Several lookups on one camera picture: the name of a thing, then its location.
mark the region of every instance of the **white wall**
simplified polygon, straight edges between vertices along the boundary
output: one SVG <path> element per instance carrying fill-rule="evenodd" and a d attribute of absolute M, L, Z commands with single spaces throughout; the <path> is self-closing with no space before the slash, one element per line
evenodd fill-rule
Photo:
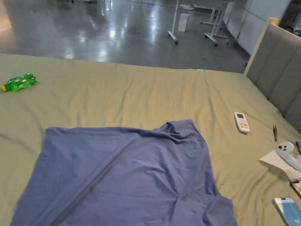
<path fill-rule="evenodd" d="M 269 17 L 281 19 L 290 0 L 239 0 L 228 4 L 224 22 L 227 23 L 232 11 L 227 29 L 238 37 L 238 44 L 250 55 L 255 48 L 261 30 Z"/>

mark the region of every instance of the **polished concrete floor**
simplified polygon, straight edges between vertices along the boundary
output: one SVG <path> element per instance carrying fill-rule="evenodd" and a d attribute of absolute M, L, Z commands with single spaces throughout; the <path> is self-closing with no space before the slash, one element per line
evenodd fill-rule
<path fill-rule="evenodd" d="M 179 44 L 168 36 L 174 9 L 128 0 L 97 3 L 0 0 L 0 53 L 151 67 L 244 71 L 249 55 L 238 45 L 204 38 L 209 13 L 189 13 Z"/>

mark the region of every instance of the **blue shirt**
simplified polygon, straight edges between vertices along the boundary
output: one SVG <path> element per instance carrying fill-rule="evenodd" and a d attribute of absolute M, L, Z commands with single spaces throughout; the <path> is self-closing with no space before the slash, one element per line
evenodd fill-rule
<path fill-rule="evenodd" d="M 192 120 L 161 128 L 58 128 L 45 144 L 11 226 L 230 226 Z"/>

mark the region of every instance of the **green plastic bottle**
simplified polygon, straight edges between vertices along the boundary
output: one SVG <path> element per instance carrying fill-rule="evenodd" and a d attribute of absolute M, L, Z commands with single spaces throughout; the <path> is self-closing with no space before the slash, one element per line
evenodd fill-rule
<path fill-rule="evenodd" d="M 3 92 L 6 91 L 19 91 L 31 87 L 36 84 L 36 78 L 33 74 L 26 74 L 22 77 L 12 78 L 5 85 L 1 86 Z"/>

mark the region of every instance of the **smartphone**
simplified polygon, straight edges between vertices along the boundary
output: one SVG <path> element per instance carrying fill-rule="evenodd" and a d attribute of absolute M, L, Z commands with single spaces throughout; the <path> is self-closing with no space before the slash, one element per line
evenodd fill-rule
<path fill-rule="evenodd" d="M 301 226 L 301 211 L 292 198 L 275 198 L 274 202 L 288 226 Z"/>
<path fill-rule="evenodd" d="M 301 181 L 290 182 L 290 186 L 294 189 L 294 191 L 301 198 Z"/>

